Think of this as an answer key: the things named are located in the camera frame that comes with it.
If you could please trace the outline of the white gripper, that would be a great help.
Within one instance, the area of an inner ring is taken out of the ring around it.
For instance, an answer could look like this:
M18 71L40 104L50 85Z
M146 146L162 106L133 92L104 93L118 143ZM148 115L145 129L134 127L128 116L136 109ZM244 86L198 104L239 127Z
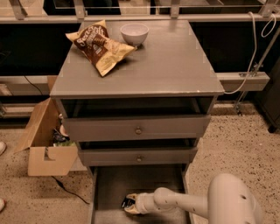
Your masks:
M136 201L135 206L124 208L124 211L129 214L149 214L156 211L153 193L130 193L126 198Z

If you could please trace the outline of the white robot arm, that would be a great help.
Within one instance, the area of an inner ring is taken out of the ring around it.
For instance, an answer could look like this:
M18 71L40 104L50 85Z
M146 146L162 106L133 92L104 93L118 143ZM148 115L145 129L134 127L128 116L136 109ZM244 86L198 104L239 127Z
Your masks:
M263 211L254 194L242 180L229 173L215 176L205 197L159 187L152 193L128 194L122 208L129 214L180 208L207 219L208 224L263 224Z

